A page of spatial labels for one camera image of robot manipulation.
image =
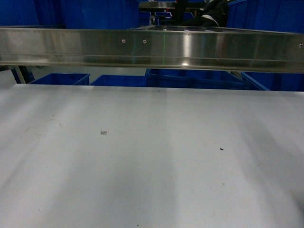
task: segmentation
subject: stainless steel rail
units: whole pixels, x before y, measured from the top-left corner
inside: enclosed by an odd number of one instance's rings
[[[174,9],[176,2],[163,1],[163,2],[140,2],[139,9]],[[187,9],[199,9],[206,6],[204,2],[188,2]]]
[[[0,28],[0,64],[304,73],[304,35],[228,28]]]

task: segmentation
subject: white conveyor belt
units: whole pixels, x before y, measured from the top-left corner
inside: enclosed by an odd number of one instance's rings
[[[300,228],[304,93],[0,89],[1,228]]]

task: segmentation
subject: machine part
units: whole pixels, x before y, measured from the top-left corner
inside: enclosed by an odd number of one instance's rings
[[[0,28],[0,64],[304,73],[303,42],[303,34],[228,28]]]
[[[14,66],[11,71],[18,84],[27,84],[34,80],[33,73],[26,66]]]

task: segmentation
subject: blue container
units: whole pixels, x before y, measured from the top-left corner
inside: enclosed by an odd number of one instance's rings
[[[146,87],[147,83],[144,76],[102,75],[91,86]]]
[[[227,27],[304,33],[303,0],[236,0]]]
[[[31,84],[36,85],[74,85],[88,86],[90,85],[89,74],[49,74],[37,79]]]
[[[148,87],[248,89],[249,83],[225,71],[148,69]]]
[[[139,26],[151,25],[151,12],[139,12]]]
[[[242,73],[258,90],[304,91],[304,74]]]
[[[68,29],[129,29],[138,26],[136,0],[61,0]]]
[[[63,25],[60,0],[0,2],[0,26]]]

